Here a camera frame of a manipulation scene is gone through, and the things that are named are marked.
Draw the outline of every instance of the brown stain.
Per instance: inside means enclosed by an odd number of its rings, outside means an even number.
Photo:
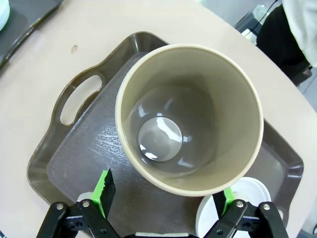
[[[71,48],[71,53],[75,53],[78,49],[78,45],[74,45],[72,48]]]

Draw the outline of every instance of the light blue bowl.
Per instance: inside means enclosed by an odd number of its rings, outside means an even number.
[[[0,31],[8,21],[10,15],[9,0],[0,0]]]

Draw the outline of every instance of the green tape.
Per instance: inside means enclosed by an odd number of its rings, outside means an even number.
[[[224,204],[224,210],[222,215],[226,212],[228,206],[236,199],[230,187],[226,188],[223,192],[224,196],[226,197],[226,202]]]
[[[98,205],[99,210],[104,218],[105,218],[105,213],[104,213],[103,207],[101,205],[100,196],[101,196],[101,193],[102,193],[104,186],[105,186],[105,178],[106,178],[107,174],[108,174],[108,170],[104,170],[99,178],[99,181],[98,181],[96,187],[95,187],[93,195],[90,198],[91,200],[93,200],[93,202],[95,204]]]

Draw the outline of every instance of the brown tray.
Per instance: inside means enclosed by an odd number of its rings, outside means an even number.
[[[129,69],[145,54],[167,43],[139,32],[125,39],[103,62],[77,75],[59,96],[50,127],[28,166],[34,190],[49,204],[72,204],[93,191],[103,170],[111,168],[116,195],[109,221],[122,235],[139,232],[195,234],[195,217],[202,198],[165,192],[139,175],[119,143],[115,122],[115,99]],[[60,114],[71,93],[86,79],[99,75],[102,86],[79,110],[75,123],[64,126]],[[273,202],[288,210],[303,173],[303,161],[268,124],[259,155],[247,176],[262,181]]]

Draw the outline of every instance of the silver bolt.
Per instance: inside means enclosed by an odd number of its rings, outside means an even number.
[[[236,206],[237,206],[237,207],[243,207],[243,202],[237,201],[237,202],[236,202]]]
[[[268,205],[268,204],[264,204],[264,205],[263,205],[263,208],[264,208],[265,210],[269,210],[269,205]]]
[[[61,209],[63,209],[63,204],[61,204],[61,203],[59,203],[57,206],[56,206],[56,208],[58,209],[58,210],[61,210]]]
[[[83,202],[83,207],[88,207],[89,206],[89,201]]]

